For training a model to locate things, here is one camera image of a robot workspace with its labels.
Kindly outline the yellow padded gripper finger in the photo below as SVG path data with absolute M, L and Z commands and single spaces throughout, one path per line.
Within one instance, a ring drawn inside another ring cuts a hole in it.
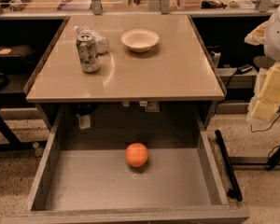
M 250 124 L 272 122 L 280 109 L 280 62 L 269 69 L 260 68 L 246 120 Z
M 246 35 L 245 42 L 253 46 L 263 45 L 265 42 L 266 28 L 267 22 L 265 21 L 257 26 L 252 32 Z

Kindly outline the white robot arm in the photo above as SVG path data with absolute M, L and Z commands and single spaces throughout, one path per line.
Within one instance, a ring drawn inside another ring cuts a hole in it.
M 264 54 L 273 60 L 270 68 L 261 67 L 246 120 L 253 125 L 271 122 L 280 108 L 280 6 L 271 17 L 245 37 L 250 45 L 262 45 Z

